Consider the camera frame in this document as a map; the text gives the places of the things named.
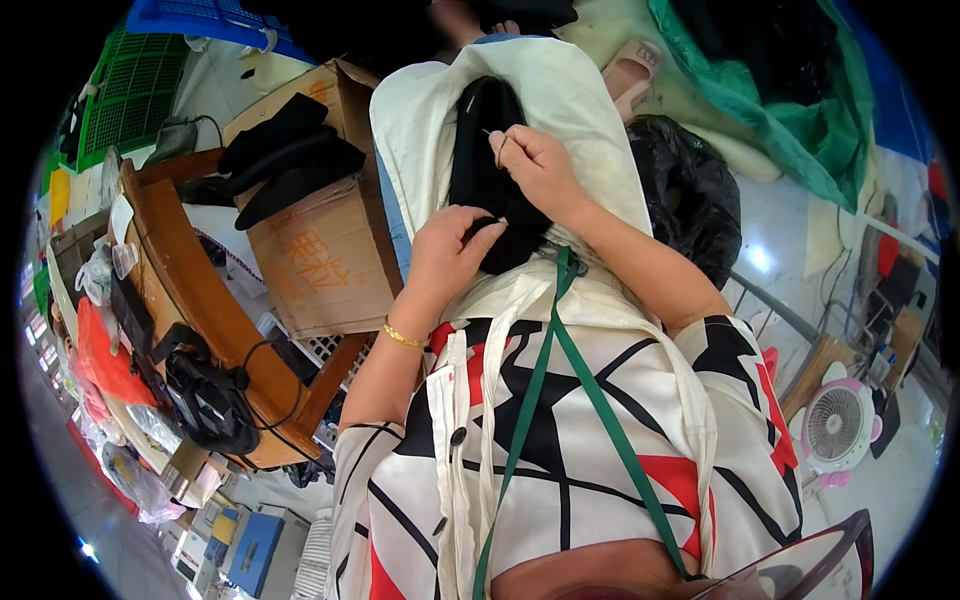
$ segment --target green plastic crate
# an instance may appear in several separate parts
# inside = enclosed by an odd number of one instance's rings
[[[179,34],[132,34],[123,21],[107,39],[92,82],[100,89],[88,99],[76,164],[80,173],[99,164],[110,146],[120,154],[149,146],[173,110],[183,63],[190,48]]]

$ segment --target blue plastic crate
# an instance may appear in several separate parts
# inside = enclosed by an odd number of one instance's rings
[[[127,29],[212,37],[261,49],[267,47],[267,35],[261,30],[272,29],[277,37],[274,52],[316,64],[275,18],[246,12],[237,0],[134,0]]]

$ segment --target woman's right hand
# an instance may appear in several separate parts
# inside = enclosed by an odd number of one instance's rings
[[[490,145],[497,166],[506,168],[531,204],[566,228],[595,202],[573,175],[564,144],[549,133],[514,125],[492,132]]]

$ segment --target gold bracelet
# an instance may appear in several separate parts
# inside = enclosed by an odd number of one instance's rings
[[[386,317],[383,318],[383,330],[387,332],[387,335],[394,338],[395,340],[397,340],[398,342],[400,342],[405,346],[410,346],[412,348],[426,348],[430,344],[429,338],[422,341],[418,341],[418,340],[411,340],[410,338],[400,335],[396,331],[396,329],[390,326],[390,323],[387,321]]]

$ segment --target foot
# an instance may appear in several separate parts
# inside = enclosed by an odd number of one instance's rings
[[[440,31],[457,48],[469,46],[484,36],[476,12],[462,0],[433,0],[430,13]]]
[[[517,25],[514,21],[504,21],[503,23],[497,23],[493,27],[490,27],[491,34],[518,34],[520,33],[520,26]]]

